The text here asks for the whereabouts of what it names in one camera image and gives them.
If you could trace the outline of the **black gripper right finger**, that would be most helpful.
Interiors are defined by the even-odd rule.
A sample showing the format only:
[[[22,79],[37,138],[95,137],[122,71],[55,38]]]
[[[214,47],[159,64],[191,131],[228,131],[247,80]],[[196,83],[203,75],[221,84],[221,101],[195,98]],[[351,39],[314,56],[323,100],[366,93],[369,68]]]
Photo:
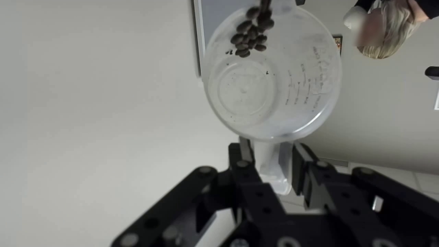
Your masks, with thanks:
[[[306,143],[287,148],[291,183],[309,209],[291,213],[302,247],[439,247],[439,201],[369,167],[343,174]]]

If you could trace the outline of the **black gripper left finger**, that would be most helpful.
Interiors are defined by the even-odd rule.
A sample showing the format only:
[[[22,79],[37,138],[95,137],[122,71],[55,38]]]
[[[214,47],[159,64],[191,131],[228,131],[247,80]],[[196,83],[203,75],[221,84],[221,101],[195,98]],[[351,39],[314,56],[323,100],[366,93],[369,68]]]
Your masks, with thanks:
[[[255,168],[248,141],[228,146],[229,165],[199,165],[136,218],[110,247],[196,247],[218,211],[231,209],[232,231],[220,247],[243,240],[248,247],[275,247],[284,208]]]

